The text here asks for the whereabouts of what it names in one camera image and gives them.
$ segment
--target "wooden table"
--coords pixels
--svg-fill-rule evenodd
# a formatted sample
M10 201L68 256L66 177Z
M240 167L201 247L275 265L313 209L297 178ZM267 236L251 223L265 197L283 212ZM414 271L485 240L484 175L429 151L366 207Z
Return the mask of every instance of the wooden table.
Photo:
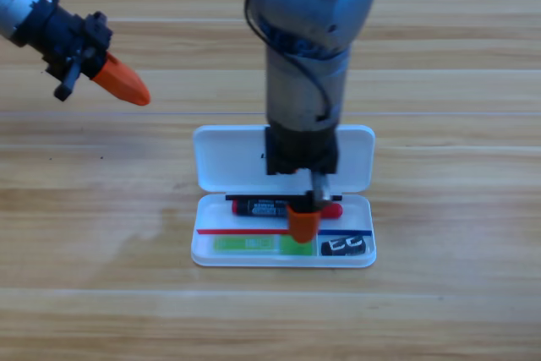
M99 9L153 102L0 46L0 359L541 359L541 0L377 0L344 123L374 129L379 258L363 271L206 269L191 135L264 123L243 0Z

